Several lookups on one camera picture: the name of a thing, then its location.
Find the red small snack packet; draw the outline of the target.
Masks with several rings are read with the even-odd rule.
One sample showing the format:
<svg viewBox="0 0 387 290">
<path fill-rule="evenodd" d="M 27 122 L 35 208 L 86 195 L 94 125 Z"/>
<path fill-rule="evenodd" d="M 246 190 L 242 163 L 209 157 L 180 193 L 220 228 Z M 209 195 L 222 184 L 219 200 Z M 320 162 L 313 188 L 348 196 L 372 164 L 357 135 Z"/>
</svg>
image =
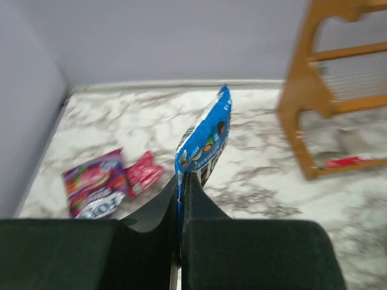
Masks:
<svg viewBox="0 0 387 290">
<path fill-rule="evenodd" d="M 129 184 L 129 198 L 135 198 L 152 187 L 164 173 L 164 167 L 154 163 L 153 153 L 151 151 L 145 152 L 135 164 L 125 169 Z"/>
</svg>

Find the blue M&M's packet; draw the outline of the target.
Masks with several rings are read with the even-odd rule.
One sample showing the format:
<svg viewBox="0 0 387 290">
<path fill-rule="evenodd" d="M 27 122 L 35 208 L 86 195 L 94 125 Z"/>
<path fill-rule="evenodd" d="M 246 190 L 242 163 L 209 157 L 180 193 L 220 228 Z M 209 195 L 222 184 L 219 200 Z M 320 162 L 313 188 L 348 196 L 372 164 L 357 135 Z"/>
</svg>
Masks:
<svg viewBox="0 0 387 290">
<path fill-rule="evenodd" d="M 178 217 L 182 214 L 184 175 L 195 173 L 201 185 L 205 185 L 227 145 L 231 113 L 232 98 L 224 85 L 182 136 L 175 155 Z"/>
</svg>

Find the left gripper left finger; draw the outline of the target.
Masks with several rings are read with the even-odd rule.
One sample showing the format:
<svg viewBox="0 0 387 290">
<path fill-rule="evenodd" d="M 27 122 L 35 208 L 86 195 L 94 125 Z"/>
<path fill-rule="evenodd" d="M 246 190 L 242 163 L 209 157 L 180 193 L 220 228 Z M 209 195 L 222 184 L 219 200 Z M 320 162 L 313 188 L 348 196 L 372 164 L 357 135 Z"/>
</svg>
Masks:
<svg viewBox="0 0 387 290">
<path fill-rule="evenodd" d="M 175 289 L 175 178 L 115 219 L 1 221 L 2 289 Z"/>
</svg>

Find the purple Fox's candy bag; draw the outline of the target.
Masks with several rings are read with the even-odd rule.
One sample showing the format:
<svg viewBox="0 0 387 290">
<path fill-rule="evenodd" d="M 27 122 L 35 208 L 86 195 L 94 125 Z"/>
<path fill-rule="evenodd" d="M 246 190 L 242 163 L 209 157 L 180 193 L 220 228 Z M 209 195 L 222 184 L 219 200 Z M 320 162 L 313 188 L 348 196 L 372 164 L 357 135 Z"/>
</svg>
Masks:
<svg viewBox="0 0 387 290">
<path fill-rule="evenodd" d="M 84 162 L 61 177 L 73 219 L 108 219 L 128 193 L 121 149 Z"/>
</svg>

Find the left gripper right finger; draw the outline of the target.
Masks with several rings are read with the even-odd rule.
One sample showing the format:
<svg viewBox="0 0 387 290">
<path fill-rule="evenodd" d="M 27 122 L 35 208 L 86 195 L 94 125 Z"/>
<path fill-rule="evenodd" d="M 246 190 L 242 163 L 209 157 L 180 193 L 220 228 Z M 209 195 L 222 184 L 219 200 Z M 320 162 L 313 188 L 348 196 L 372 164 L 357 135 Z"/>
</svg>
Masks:
<svg viewBox="0 0 387 290">
<path fill-rule="evenodd" d="M 323 227 L 292 219 L 233 219 L 183 179 L 183 289 L 345 289 Z"/>
</svg>

